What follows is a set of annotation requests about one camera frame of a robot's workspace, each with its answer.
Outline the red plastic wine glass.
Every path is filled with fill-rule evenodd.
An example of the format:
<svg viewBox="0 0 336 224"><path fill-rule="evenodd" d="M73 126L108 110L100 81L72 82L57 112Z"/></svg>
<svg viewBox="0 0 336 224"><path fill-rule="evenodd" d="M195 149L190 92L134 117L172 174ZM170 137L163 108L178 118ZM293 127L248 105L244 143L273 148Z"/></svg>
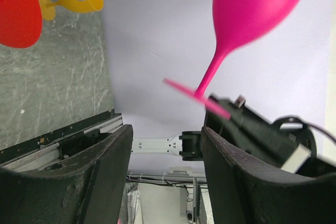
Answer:
<svg viewBox="0 0 336 224"><path fill-rule="evenodd" d="M38 0L1 0L1 44L28 48L41 36L43 18Z"/></svg>

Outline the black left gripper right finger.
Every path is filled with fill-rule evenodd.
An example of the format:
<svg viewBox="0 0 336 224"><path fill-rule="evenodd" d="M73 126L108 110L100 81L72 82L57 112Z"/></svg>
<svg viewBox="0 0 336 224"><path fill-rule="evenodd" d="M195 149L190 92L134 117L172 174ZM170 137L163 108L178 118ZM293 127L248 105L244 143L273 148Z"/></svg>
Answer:
<svg viewBox="0 0 336 224"><path fill-rule="evenodd" d="M335 223L335 173L286 172L208 127L201 139L215 223Z"/></svg>

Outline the pink plastic wine glass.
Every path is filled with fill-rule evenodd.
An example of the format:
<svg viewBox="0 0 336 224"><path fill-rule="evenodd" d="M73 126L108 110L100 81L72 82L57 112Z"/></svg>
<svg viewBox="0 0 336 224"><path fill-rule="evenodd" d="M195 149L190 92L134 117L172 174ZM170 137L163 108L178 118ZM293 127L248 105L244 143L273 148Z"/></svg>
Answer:
<svg viewBox="0 0 336 224"><path fill-rule="evenodd" d="M208 110L230 119L231 114L218 103L204 97L205 90L229 53L278 26L300 0L213 0L212 13L216 36L214 56L196 90L175 81L164 83L175 88Z"/></svg>

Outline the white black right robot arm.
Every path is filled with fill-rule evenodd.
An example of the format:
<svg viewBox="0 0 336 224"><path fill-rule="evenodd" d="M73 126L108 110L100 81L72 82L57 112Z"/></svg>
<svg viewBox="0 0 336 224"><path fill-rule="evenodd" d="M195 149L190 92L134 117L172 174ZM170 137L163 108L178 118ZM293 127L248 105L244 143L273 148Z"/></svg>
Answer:
<svg viewBox="0 0 336 224"><path fill-rule="evenodd" d="M283 116L270 122L246 106L239 96L235 101L210 99L231 113L226 120L206 111L204 126L224 140L251 156L277 168L302 176L318 177L335 172L335 165L318 156L313 130L334 141L325 129L302 120L298 116ZM135 138L132 154L169 154L183 161L202 161L202 141L199 131L184 131L181 135L166 138Z"/></svg>

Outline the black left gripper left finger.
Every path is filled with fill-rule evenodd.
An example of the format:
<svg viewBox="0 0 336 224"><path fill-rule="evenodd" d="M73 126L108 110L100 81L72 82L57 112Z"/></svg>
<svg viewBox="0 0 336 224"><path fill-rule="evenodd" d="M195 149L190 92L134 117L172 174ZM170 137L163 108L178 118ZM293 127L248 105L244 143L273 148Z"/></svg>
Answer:
<svg viewBox="0 0 336 224"><path fill-rule="evenodd" d="M133 141L127 124L51 169L1 169L1 223L117 223Z"/></svg>

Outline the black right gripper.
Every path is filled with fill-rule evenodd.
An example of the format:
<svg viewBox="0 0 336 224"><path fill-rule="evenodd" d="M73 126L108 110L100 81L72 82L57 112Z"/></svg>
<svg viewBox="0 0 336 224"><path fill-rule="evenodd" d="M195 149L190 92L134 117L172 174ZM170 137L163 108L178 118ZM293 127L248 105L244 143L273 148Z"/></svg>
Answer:
<svg viewBox="0 0 336 224"><path fill-rule="evenodd" d="M289 158L289 140L279 130L242 105L230 99L211 95L210 100L227 109L232 115L225 119L207 110L204 125L232 145L259 160L282 166Z"/></svg>

